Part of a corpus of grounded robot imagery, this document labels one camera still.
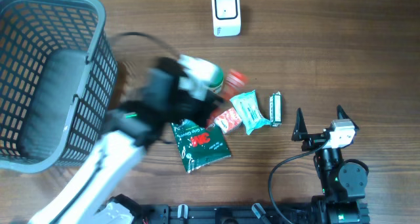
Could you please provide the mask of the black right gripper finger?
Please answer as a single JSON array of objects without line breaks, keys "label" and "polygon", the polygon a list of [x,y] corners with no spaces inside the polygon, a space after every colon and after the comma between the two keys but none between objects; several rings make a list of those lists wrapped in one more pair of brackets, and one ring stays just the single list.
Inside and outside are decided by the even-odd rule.
[{"label": "black right gripper finger", "polygon": [[297,115],[295,120],[295,127],[291,136],[292,141],[304,141],[308,139],[308,131],[305,124],[305,119],[301,108],[297,109]]},{"label": "black right gripper finger", "polygon": [[347,115],[347,113],[344,111],[343,107],[339,104],[337,106],[337,118],[339,120],[350,120],[353,123],[354,130],[358,131],[359,127],[354,123],[354,121]]}]

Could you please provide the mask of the green white gum pack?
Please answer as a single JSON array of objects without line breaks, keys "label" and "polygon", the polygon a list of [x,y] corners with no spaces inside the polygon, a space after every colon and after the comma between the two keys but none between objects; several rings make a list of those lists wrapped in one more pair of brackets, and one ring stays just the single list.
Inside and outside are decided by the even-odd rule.
[{"label": "green white gum pack", "polygon": [[270,106],[270,124],[272,127],[278,127],[282,124],[282,94],[278,91],[269,98]]}]

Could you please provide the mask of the green lid jar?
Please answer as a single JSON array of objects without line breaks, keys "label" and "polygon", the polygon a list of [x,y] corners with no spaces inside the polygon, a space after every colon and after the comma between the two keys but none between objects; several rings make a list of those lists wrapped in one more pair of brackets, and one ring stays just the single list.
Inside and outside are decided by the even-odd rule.
[{"label": "green lid jar", "polygon": [[224,72],[218,66],[215,67],[215,72],[209,82],[208,89],[216,94],[222,91],[224,82]]}]

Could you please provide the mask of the green 3M gloves package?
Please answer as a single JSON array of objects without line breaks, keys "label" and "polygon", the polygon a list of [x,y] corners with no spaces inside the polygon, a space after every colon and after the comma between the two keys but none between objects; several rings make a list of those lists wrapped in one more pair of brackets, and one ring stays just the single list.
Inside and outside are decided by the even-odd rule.
[{"label": "green 3M gloves package", "polygon": [[232,155],[222,130],[213,123],[203,128],[183,120],[180,124],[171,123],[171,129],[187,173]]}]

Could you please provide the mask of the red white small packet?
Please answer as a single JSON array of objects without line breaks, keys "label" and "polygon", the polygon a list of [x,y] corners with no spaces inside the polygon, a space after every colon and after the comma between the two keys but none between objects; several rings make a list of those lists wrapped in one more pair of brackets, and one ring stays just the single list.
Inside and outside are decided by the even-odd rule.
[{"label": "red white small packet", "polygon": [[232,107],[217,116],[214,123],[220,127],[224,134],[227,134],[237,129],[242,124],[242,119],[235,108]]}]

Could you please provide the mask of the teal wet wipes pack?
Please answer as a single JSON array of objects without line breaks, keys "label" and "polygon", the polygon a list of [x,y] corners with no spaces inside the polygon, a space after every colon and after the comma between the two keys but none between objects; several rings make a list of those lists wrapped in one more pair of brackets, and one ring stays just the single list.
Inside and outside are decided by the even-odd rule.
[{"label": "teal wet wipes pack", "polygon": [[247,135],[250,135],[255,129],[270,125],[270,121],[266,119],[259,110],[255,90],[233,96],[230,99],[230,102],[241,118]]}]

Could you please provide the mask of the red Nescafe stick sachet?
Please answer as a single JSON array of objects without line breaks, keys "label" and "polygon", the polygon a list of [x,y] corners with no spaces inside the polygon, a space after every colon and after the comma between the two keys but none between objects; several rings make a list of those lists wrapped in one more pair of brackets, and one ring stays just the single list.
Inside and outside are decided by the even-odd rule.
[{"label": "red Nescafe stick sachet", "polygon": [[248,77],[237,70],[229,70],[227,76],[223,79],[222,86],[215,93],[222,98],[222,103],[230,102],[233,96],[242,91],[248,82]]}]

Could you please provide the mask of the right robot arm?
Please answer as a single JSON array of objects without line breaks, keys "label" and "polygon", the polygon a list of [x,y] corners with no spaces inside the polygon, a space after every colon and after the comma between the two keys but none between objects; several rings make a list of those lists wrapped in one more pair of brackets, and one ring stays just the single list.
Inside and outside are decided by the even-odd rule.
[{"label": "right robot arm", "polygon": [[342,106],[337,119],[321,133],[310,134],[302,110],[297,110],[292,141],[303,143],[301,150],[314,154],[313,161],[323,195],[312,198],[317,223],[369,223],[369,211],[361,199],[366,197],[368,166],[356,159],[345,160],[342,149],[354,142],[359,127]]}]

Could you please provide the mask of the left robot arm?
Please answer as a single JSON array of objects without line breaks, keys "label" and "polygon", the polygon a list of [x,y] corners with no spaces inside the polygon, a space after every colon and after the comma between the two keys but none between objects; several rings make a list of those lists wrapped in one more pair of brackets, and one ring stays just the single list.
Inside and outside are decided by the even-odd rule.
[{"label": "left robot arm", "polygon": [[105,201],[161,137],[167,123],[192,120],[204,126],[221,99],[209,86],[215,66],[154,68],[140,99],[110,111],[93,151],[64,190],[30,223],[129,223],[134,215]]}]

